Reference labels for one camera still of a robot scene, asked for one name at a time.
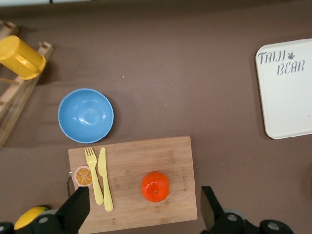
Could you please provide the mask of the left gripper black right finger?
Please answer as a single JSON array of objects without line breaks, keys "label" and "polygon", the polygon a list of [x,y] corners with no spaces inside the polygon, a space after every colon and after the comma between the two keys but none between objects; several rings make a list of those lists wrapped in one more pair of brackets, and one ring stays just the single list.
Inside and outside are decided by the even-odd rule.
[{"label": "left gripper black right finger", "polygon": [[210,186],[201,187],[203,234],[252,234],[254,227],[233,210],[224,210]]}]

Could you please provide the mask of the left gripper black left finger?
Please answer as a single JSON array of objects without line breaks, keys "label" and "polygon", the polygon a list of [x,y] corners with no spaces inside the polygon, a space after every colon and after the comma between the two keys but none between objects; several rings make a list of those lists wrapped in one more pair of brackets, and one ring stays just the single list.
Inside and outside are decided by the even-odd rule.
[{"label": "left gripper black left finger", "polygon": [[79,187],[54,213],[42,214],[18,234],[76,234],[90,212],[89,188]]}]

